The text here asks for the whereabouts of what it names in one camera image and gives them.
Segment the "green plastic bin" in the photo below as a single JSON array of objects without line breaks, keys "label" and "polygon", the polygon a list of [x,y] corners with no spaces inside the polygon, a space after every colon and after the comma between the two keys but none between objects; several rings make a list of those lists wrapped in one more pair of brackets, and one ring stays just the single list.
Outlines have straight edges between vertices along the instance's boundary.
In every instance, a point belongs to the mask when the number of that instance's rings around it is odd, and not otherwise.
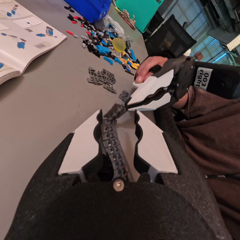
[{"label": "green plastic bin", "polygon": [[116,0],[116,6],[121,11],[126,10],[129,17],[136,21],[136,28],[144,33],[163,2],[164,0]]}]

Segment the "open instruction booklet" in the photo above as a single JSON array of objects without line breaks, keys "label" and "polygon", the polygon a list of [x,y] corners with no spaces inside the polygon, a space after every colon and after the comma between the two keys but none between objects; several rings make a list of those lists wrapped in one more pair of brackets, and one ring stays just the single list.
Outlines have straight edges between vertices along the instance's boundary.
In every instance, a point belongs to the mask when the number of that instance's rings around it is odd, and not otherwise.
[{"label": "open instruction booklet", "polygon": [[14,0],[0,1],[0,84],[21,76],[29,64],[67,36]]}]

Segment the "pile of grey links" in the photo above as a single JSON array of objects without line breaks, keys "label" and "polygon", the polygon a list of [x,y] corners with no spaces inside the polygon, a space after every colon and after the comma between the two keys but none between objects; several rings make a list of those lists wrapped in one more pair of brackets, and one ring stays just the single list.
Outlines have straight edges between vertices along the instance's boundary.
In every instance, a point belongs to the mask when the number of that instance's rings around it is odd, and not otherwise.
[{"label": "pile of grey links", "polygon": [[102,71],[95,71],[93,68],[88,68],[89,78],[87,78],[88,83],[94,85],[102,85],[107,91],[117,94],[117,91],[114,89],[113,85],[116,83],[115,75],[106,69]]}]

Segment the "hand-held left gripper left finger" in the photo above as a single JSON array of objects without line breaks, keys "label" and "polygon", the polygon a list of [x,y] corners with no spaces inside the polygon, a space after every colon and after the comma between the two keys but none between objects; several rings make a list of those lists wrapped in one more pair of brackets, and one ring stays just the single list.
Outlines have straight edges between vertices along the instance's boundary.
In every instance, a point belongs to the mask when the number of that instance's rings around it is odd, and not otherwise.
[{"label": "hand-held left gripper left finger", "polygon": [[103,123],[102,110],[97,110],[74,132],[58,175],[77,174],[82,183],[89,181],[103,167],[101,146]]}]

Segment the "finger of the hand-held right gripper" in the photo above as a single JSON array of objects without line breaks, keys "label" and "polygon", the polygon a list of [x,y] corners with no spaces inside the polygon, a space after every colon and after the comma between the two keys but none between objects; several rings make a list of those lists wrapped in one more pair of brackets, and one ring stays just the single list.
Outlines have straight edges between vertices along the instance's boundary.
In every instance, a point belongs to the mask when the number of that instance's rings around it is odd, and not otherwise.
[{"label": "finger of the hand-held right gripper", "polygon": [[150,76],[148,77],[142,84],[139,86],[135,92],[131,95],[129,102],[126,104],[127,106],[133,104],[143,103],[147,97],[150,97],[157,90],[162,90],[168,88],[172,79],[174,77],[174,70],[170,70],[167,73],[157,77]]},{"label": "finger of the hand-held right gripper", "polygon": [[135,111],[135,110],[138,110],[138,111],[152,111],[152,110],[156,110],[159,107],[162,107],[162,106],[170,103],[170,99],[171,99],[170,93],[165,93],[158,100],[152,100],[150,103],[142,104],[141,106],[129,107],[128,111]]}]

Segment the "pile of small building bricks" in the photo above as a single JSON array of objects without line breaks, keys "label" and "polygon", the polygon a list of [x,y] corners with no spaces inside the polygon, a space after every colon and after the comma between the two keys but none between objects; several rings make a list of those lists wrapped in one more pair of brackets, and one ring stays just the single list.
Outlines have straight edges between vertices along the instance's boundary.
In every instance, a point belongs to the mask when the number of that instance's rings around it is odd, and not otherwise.
[{"label": "pile of small building bricks", "polygon": [[[95,24],[90,23],[85,18],[80,16],[68,15],[68,19],[77,24],[79,21],[82,28],[86,29],[86,36],[81,36],[82,47],[87,48],[90,53],[107,61],[110,65],[113,62],[120,64],[126,73],[134,75],[132,70],[137,70],[140,66],[139,60],[136,58],[134,50],[131,49],[131,42],[133,39],[127,35],[117,33],[109,24],[108,27],[99,28]],[[124,52],[117,52],[112,46],[114,38],[121,38],[125,41],[126,49]]]}]

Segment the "black perforated pad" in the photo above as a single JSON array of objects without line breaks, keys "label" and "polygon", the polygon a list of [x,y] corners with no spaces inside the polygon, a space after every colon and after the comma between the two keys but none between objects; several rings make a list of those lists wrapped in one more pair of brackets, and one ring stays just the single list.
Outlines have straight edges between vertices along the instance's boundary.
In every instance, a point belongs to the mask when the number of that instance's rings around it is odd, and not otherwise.
[{"label": "black perforated pad", "polygon": [[153,111],[156,125],[175,139],[180,138],[178,128],[174,120],[174,114],[170,107]]}]

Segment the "person's right forearm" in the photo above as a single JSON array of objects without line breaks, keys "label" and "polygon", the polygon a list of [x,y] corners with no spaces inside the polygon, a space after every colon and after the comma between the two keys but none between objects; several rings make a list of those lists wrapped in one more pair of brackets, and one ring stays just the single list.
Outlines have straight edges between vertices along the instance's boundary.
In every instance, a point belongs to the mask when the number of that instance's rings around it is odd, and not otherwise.
[{"label": "person's right forearm", "polygon": [[175,104],[173,104],[172,108],[174,109],[184,109],[188,103],[188,92],[180,98]]}]

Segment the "yellow translucent ball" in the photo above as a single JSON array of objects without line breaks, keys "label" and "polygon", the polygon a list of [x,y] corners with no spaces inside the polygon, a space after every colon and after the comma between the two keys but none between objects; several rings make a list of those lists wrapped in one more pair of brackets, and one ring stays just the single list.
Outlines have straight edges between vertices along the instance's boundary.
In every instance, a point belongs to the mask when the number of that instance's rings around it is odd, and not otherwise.
[{"label": "yellow translucent ball", "polygon": [[112,40],[112,46],[117,52],[124,52],[126,49],[125,41],[119,37]]}]

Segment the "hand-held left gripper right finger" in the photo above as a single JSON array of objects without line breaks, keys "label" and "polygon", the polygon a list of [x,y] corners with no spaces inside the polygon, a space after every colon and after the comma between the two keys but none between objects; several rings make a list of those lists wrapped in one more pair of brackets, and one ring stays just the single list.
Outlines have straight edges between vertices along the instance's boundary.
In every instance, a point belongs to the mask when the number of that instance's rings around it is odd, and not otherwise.
[{"label": "hand-held left gripper right finger", "polygon": [[155,182],[160,173],[178,174],[164,138],[164,132],[139,110],[134,112],[137,142],[134,152],[134,167],[139,174],[147,173]]}]

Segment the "clear plastic bag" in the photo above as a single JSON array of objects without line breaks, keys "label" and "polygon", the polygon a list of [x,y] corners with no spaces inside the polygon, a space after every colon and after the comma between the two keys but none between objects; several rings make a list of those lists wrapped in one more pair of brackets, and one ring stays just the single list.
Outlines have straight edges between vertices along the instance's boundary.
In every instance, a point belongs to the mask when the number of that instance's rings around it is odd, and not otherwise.
[{"label": "clear plastic bag", "polygon": [[121,27],[121,25],[114,21],[109,15],[106,15],[103,18],[103,22],[104,22],[104,26],[108,27],[108,25],[110,24],[112,26],[112,28],[119,34],[124,35],[124,29]]}]

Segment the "small wooden model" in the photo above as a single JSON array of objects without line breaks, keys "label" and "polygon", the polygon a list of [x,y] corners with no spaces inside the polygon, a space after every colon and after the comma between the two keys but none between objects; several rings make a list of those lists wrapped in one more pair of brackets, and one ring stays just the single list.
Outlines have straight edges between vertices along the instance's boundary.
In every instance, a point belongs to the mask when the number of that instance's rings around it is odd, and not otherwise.
[{"label": "small wooden model", "polygon": [[120,11],[118,14],[122,17],[122,19],[124,19],[124,21],[130,26],[132,30],[136,30],[136,20],[134,15],[132,18],[130,18],[128,11],[125,9],[123,11]]}]

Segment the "grey desk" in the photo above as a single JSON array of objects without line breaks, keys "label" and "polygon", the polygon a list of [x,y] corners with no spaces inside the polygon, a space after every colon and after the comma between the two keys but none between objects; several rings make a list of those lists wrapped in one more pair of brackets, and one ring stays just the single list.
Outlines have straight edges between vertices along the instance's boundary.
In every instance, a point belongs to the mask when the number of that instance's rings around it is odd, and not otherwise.
[{"label": "grey desk", "polygon": [[[35,171],[61,141],[97,110],[103,114],[119,94],[133,90],[134,76],[82,47],[85,28],[67,19],[63,0],[17,0],[67,39],[38,57],[20,77],[0,86],[0,239],[14,218]],[[66,33],[73,32],[78,38]],[[88,68],[115,75],[113,94],[88,83]]]}]

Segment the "blue storage bin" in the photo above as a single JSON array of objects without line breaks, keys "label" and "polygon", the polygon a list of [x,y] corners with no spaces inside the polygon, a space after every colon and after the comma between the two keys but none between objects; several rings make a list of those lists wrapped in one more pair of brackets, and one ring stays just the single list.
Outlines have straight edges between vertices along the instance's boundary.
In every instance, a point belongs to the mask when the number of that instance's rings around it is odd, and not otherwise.
[{"label": "blue storage bin", "polygon": [[103,19],[111,5],[111,0],[65,0],[65,2],[90,23]]}]

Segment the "person's right hand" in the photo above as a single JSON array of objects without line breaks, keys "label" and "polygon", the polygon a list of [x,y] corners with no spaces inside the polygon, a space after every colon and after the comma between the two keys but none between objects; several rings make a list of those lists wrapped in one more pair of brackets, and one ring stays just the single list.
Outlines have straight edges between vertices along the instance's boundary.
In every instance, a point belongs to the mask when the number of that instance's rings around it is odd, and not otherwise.
[{"label": "person's right hand", "polygon": [[147,78],[154,74],[150,71],[151,68],[157,65],[162,67],[167,60],[168,58],[161,56],[148,57],[137,69],[135,73],[135,83],[143,83]]}]

